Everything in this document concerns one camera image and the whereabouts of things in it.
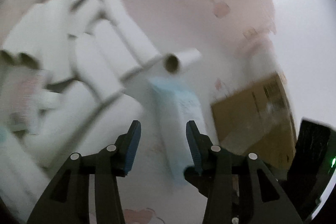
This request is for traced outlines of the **light blue tissue pack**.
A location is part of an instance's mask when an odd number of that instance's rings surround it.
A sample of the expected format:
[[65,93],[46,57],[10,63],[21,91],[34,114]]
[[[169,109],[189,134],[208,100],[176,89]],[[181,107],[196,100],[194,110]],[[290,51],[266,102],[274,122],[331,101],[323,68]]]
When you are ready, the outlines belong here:
[[178,80],[165,77],[148,79],[155,100],[159,133],[175,187],[187,184],[184,171],[193,158],[186,137],[186,124],[195,121],[199,131],[207,134],[201,103],[196,94]]

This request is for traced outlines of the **brown cardboard box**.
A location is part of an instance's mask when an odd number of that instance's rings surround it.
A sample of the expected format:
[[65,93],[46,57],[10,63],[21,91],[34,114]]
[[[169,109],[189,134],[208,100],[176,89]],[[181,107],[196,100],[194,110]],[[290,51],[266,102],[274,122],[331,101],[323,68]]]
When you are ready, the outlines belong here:
[[293,116],[280,75],[274,73],[211,105],[219,144],[241,156],[255,153],[288,170],[297,141]]

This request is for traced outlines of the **pink Hello Kitty bedsheet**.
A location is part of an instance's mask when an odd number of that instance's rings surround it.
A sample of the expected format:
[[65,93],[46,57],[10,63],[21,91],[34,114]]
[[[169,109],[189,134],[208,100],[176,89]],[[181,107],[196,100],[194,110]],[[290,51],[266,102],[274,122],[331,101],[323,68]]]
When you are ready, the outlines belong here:
[[[8,22],[1,35],[28,8],[41,0],[1,0],[1,14]],[[249,35],[276,33],[272,0],[123,0],[135,22],[161,52],[195,47],[203,59],[182,79],[196,92],[208,133],[215,137],[210,102],[224,92],[248,84],[244,69],[249,55]],[[127,93],[145,112],[142,135],[131,173],[118,182],[122,206],[127,215],[151,216],[154,223],[201,223],[206,199],[190,184],[172,180],[155,113],[153,92],[147,78],[163,75],[159,65],[130,79]]]

